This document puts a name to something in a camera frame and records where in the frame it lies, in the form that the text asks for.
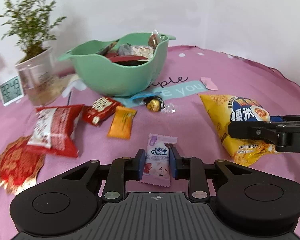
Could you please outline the purple white candy packet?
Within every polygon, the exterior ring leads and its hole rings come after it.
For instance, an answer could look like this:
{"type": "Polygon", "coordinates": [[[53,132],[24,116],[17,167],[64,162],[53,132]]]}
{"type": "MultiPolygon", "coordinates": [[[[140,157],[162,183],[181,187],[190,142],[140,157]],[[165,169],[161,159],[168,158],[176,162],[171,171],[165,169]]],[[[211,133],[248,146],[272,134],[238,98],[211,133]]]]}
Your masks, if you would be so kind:
{"type": "Polygon", "coordinates": [[[150,134],[141,183],[170,187],[170,148],[177,137],[150,134]]]}

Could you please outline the yellow chips bag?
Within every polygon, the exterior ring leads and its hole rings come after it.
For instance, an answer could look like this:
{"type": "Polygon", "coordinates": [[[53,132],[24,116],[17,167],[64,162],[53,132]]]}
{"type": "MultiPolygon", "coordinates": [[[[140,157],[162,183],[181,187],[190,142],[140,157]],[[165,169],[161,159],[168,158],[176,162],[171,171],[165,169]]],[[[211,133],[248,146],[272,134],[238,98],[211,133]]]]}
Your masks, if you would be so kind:
{"type": "Polygon", "coordinates": [[[234,95],[199,95],[223,147],[235,163],[250,166],[275,146],[261,139],[270,114],[256,100],[234,95]]]}

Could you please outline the clear nougat candy packet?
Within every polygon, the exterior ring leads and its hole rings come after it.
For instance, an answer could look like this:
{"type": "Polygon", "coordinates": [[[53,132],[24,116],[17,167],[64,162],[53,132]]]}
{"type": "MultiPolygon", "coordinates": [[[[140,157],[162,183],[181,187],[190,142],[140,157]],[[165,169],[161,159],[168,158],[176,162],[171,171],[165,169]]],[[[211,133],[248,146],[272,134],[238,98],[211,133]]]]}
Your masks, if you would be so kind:
{"type": "Polygon", "coordinates": [[[133,56],[143,56],[147,59],[151,59],[154,55],[154,49],[151,46],[130,46],[130,54],[133,56]]]}

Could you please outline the orange candy packet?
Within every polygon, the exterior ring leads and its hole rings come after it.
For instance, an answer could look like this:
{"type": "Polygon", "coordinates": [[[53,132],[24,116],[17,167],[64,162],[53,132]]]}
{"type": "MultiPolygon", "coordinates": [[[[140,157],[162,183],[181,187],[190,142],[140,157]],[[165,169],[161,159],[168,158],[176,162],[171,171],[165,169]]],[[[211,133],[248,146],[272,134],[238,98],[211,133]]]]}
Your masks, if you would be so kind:
{"type": "Polygon", "coordinates": [[[110,138],[129,140],[132,131],[133,119],[136,113],[137,110],[117,106],[107,136],[110,138]]]}

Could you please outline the pink tablecloth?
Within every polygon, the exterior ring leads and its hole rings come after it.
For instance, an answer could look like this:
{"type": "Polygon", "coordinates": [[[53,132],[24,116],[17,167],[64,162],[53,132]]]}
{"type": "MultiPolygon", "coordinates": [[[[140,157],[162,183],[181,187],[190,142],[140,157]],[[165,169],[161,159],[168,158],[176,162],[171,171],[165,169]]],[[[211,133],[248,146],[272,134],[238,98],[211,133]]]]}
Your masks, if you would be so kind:
{"type": "MultiPolygon", "coordinates": [[[[134,157],[138,149],[146,149],[150,133],[178,137],[176,147],[180,155],[197,157],[204,163],[214,163],[216,159],[232,160],[197,95],[202,83],[192,87],[185,84],[185,81],[199,81],[201,77],[210,77],[217,85],[218,90],[211,94],[256,100],[271,115],[300,114],[300,87],[278,70],[197,47],[170,47],[166,65],[155,84],[167,87],[178,83],[181,88],[176,89],[176,94],[185,95],[189,91],[195,94],[169,100],[174,113],[153,113],[143,106],[136,107],[138,112],[130,140],[107,137],[113,117],[98,127],[80,121],[75,130],[75,144],[80,156],[48,155],[37,183],[91,159],[109,164],[119,157],[134,157]]],[[[6,107],[0,102],[0,154],[9,143],[31,134],[35,121],[34,108],[27,97],[6,107]]],[[[300,153],[264,155],[252,168],[300,183],[300,153]]],[[[0,239],[11,239],[17,234],[9,212],[13,197],[0,187],[0,239]]]]}

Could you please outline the gold foil chocolate ball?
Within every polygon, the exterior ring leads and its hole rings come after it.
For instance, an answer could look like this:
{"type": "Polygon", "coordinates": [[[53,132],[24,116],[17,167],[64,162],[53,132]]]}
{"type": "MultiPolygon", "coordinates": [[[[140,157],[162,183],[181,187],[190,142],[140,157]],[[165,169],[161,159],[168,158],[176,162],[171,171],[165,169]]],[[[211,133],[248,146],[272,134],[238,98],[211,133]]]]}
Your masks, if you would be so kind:
{"type": "Polygon", "coordinates": [[[166,104],[160,96],[150,96],[143,99],[146,108],[151,112],[174,113],[175,107],[173,104],[166,104]]]}

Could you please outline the small red candy packet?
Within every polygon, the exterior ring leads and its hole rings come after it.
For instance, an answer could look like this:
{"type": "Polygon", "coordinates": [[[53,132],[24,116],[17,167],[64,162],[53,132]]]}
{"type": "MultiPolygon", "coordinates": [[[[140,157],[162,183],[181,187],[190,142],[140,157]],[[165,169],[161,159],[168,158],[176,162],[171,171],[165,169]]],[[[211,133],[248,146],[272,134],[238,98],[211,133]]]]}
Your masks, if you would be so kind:
{"type": "Polygon", "coordinates": [[[103,96],[91,106],[83,107],[82,119],[91,125],[98,126],[113,115],[118,106],[123,106],[123,104],[110,97],[103,96]]]}

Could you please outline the small pink candy wrapper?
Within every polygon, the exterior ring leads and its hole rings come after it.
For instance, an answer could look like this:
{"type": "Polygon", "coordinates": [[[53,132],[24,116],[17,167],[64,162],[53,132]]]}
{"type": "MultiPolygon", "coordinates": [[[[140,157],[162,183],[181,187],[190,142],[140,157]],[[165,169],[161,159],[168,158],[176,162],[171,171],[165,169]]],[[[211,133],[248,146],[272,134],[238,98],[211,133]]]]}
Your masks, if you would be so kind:
{"type": "Polygon", "coordinates": [[[218,87],[214,84],[210,77],[201,77],[200,81],[208,90],[218,90],[218,87]]]}

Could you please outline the red white snack bag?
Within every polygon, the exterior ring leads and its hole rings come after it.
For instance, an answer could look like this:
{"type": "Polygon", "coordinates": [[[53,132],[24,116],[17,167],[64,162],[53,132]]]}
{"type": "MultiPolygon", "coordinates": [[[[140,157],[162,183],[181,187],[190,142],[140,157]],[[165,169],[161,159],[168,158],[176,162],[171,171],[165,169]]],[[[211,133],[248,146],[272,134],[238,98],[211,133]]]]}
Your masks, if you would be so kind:
{"type": "Polygon", "coordinates": [[[37,121],[25,151],[77,158],[74,134],[82,111],[83,105],[36,108],[37,121]]]}

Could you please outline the green plastic bowl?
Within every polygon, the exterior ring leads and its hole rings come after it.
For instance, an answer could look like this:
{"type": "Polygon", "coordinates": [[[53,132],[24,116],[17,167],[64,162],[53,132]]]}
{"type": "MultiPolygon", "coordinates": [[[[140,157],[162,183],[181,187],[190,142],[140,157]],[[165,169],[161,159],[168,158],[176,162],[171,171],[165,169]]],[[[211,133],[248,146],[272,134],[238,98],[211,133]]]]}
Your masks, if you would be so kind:
{"type": "Polygon", "coordinates": [[[106,96],[130,96],[145,90],[160,75],[166,58],[168,43],[175,40],[172,35],[162,34],[154,56],[137,66],[124,66],[97,52],[111,41],[91,40],[70,49],[58,60],[70,60],[77,75],[91,90],[106,96]]]}

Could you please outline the red snack in bowl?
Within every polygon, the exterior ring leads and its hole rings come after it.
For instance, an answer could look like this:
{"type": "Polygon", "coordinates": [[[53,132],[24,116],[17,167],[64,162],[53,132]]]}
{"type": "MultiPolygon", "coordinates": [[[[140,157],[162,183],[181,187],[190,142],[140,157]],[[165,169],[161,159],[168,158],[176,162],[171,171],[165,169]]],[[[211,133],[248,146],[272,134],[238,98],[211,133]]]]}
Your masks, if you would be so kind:
{"type": "Polygon", "coordinates": [[[112,63],[122,66],[139,66],[147,63],[148,59],[143,56],[122,55],[109,58],[112,63]]]}

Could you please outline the red gold ornate packet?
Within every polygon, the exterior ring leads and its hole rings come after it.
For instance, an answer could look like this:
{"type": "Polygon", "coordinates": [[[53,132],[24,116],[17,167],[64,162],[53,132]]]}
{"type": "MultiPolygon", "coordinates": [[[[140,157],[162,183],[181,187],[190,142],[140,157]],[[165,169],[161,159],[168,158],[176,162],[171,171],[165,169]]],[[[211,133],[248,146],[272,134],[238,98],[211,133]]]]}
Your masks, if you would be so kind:
{"type": "Polygon", "coordinates": [[[0,187],[7,194],[17,195],[36,185],[45,155],[25,151],[29,136],[7,145],[0,155],[0,187]]]}

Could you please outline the white digital clock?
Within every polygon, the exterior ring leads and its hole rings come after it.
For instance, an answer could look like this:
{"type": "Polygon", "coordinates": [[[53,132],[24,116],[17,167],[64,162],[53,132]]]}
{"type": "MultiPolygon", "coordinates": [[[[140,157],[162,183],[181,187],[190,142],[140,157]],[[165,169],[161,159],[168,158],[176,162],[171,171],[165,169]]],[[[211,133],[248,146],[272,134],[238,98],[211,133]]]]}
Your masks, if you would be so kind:
{"type": "Polygon", "coordinates": [[[0,85],[0,97],[3,106],[8,106],[24,97],[21,80],[18,75],[0,85]]]}

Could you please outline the clear potted plant cup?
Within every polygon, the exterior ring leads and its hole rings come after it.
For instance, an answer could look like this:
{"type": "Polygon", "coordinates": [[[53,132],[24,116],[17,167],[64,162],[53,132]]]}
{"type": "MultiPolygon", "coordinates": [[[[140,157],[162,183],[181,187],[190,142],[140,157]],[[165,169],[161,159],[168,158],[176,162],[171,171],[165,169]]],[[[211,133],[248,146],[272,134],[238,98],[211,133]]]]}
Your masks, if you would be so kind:
{"type": "Polygon", "coordinates": [[[16,45],[25,54],[15,68],[34,106],[50,104],[62,91],[59,78],[53,73],[52,48],[46,46],[56,40],[52,30],[65,19],[61,16],[50,20],[55,6],[55,1],[47,0],[5,0],[4,12],[0,14],[3,24],[9,27],[3,37],[17,36],[16,45]]]}

